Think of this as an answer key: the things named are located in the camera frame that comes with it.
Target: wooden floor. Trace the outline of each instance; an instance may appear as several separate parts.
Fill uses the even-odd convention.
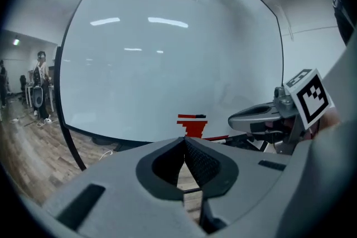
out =
[[[18,192],[42,205],[81,170],[69,152],[58,122],[38,127],[40,125],[37,125],[37,119],[33,116],[33,109],[26,103],[22,104],[18,96],[8,99],[7,107],[1,112],[0,160]],[[18,122],[11,123],[15,118],[18,118]],[[56,112],[51,114],[51,119],[57,120]],[[71,135],[87,167],[116,147],[116,144],[96,145],[90,137],[75,132],[71,132]],[[185,164],[177,187],[182,190],[198,187]],[[185,209],[196,221],[200,214],[201,196],[201,192],[185,195]]]

